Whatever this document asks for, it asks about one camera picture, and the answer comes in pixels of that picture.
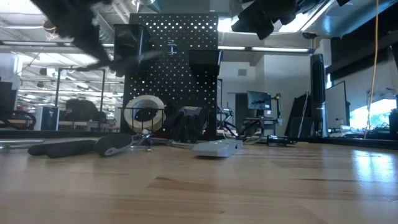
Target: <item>white tape roll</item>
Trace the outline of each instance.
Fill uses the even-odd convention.
[[[127,121],[130,128],[133,129],[134,132],[136,133],[140,133],[142,129],[147,129],[152,132],[155,132],[162,127],[163,122],[166,119],[166,115],[164,114],[163,101],[156,96],[152,95],[138,96],[135,99],[131,100],[127,104],[126,108],[154,108],[159,110],[153,119],[141,122],[141,121],[136,121],[134,119],[136,117],[136,113],[140,110],[125,109],[124,119]]]

